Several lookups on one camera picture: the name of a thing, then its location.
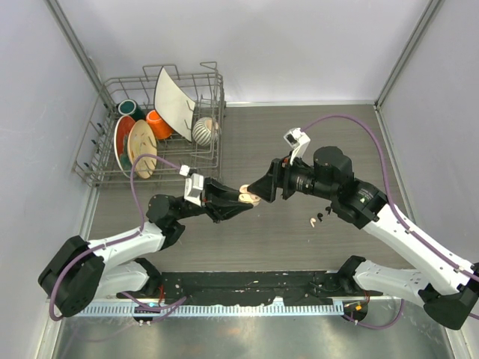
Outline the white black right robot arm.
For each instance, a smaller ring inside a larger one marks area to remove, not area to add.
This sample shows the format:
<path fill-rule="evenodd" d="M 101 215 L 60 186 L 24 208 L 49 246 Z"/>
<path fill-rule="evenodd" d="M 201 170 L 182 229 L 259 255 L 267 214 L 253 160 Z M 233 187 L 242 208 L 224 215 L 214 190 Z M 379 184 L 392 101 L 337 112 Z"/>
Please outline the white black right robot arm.
<path fill-rule="evenodd" d="M 459 330 L 478 302 L 478 266 L 465 262 L 454 269 L 450 251 L 416 227 L 376 186 L 356 179 L 352 161 L 337 147 L 321 147 L 313 164 L 301 159 L 272 160 L 269 170 L 248 191 L 271 203 L 278 188 L 282 198 L 296 192 L 330 200 L 337 217 L 376 237 L 412 265 L 391 269 L 351 256 L 340 268 L 339 289 L 381 292 L 422 307 L 440 325 Z"/>

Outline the beige earbud charging case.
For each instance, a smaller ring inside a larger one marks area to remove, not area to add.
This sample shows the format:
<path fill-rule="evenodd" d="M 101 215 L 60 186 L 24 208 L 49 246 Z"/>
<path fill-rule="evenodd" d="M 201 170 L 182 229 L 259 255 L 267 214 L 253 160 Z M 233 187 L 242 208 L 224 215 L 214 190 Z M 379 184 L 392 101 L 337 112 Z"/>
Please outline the beige earbud charging case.
<path fill-rule="evenodd" d="M 253 206 L 257 206 L 261 199 L 255 194 L 252 194 L 248 191 L 248 185 L 242 185 L 239 188 L 239 197 L 238 201 L 241 203 L 248 203 L 252 204 Z"/>

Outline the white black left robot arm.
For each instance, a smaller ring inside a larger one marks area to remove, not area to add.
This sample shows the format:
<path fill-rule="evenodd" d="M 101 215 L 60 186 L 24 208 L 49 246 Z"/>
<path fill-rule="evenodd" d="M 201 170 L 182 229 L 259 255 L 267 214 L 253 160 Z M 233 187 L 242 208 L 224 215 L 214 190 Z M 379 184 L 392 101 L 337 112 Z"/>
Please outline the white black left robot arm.
<path fill-rule="evenodd" d="M 75 316 L 93 300 L 110 295 L 160 297 L 162 275 L 146 255 L 174 245 L 186 229 L 181 220 L 205 215 L 219 223 L 259 202 L 247 185 L 236 190 L 210 177 L 188 178 L 184 195 L 152 196 L 139 227 L 105 239 L 69 238 L 37 282 L 50 298 L 50 309 L 60 312 L 55 319 Z"/>

